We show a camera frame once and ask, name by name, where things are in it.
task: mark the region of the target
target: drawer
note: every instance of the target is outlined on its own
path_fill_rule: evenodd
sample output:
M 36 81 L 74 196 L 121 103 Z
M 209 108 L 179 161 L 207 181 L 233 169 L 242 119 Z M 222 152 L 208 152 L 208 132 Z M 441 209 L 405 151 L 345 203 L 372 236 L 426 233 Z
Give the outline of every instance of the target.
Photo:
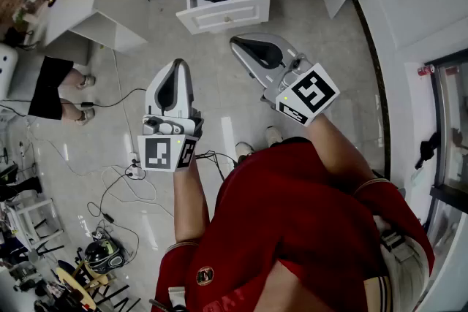
M 211 3 L 186 0 L 187 9 L 177 12 L 179 20 L 192 34 L 268 21 L 270 0 L 227 0 Z

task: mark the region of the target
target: red shirt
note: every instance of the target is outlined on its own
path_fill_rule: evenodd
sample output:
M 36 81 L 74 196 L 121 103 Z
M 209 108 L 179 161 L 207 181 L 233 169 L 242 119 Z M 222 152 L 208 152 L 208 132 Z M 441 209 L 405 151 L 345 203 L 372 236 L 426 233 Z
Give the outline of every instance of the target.
M 189 311 L 253 311 L 280 261 L 334 310 L 367 311 L 363 282 L 388 274 L 373 215 L 418 241 L 432 268 L 426 233 L 391 183 L 352 196 L 331 186 L 311 143 L 256 152 L 222 184 L 199 246 L 165 255 L 155 299 L 171 306 L 168 287 L 184 286 Z M 197 274 L 204 267 L 213 280 L 201 286 Z

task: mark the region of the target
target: helmet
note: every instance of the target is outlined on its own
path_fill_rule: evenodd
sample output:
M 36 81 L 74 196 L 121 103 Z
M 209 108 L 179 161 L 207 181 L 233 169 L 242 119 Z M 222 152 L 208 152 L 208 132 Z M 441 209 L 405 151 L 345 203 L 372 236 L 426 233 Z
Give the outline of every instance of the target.
M 111 239 L 100 239 L 91 243 L 85 250 L 89 267 L 98 274 L 109 273 L 125 264 L 121 249 Z

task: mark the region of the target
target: logo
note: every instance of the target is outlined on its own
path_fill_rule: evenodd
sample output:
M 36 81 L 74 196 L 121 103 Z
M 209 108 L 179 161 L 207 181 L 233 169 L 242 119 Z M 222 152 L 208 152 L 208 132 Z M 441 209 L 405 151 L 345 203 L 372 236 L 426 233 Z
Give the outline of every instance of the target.
M 197 284 L 208 285 L 214 278 L 214 270 L 211 267 L 203 267 L 197 273 Z
M 283 112 L 285 115 L 290 116 L 291 118 L 293 118 L 297 122 L 302 123 L 303 125 L 308 120 L 308 118 L 305 115 L 299 113 L 297 110 L 294 110 L 291 107 L 288 107 L 286 104 L 283 104 L 281 102 L 279 103 L 279 111 Z
M 170 139 L 146 138 L 147 168 L 170 169 Z
M 315 71 L 305 76 L 292 88 L 292 91 L 312 113 L 321 110 L 322 106 L 335 95 L 335 91 Z
M 185 140 L 184 146 L 182 148 L 181 158 L 178 161 L 177 168 L 185 168 L 190 165 L 190 160 L 192 160 L 196 144 L 196 140 Z

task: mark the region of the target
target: sneaker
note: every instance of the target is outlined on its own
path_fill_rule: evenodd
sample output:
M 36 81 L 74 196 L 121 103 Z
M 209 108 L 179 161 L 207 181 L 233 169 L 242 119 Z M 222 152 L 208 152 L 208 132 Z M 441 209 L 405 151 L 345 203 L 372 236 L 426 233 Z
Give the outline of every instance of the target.
M 239 142 L 237 145 L 235 145 L 235 154 L 237 155 L 237 160 L 239 160 L 241 156 L 247 157 L 254 152 L 254 149 L 249 143 Z
M 85 76 L 85 82 L 83 83 L 80 83 L 79 85 L 77 85 L 77 89 L 78 90 L 83 90 L 84 88 L 86 87 L 91 87 L 91 86 L 94 86 L 94 84 L 96 83 L 96 77 L 93 76 L 93 75 L 86 75 Z
M 281 143 L 283 141 L 283 136 L 278 128 L 274 126 L 269 126 L 266 128 L 265 132 L 266 142 L 268 143 L 268 147 L 271 147 L 275 143 Z
M 75 120 L 75 123 L 81 126 L 86 125 L 96 115 L 93 108 L 91 108 L 90 110 L 83 110 L 81 112 L 83 113 L 81 115 L 81 119 Z

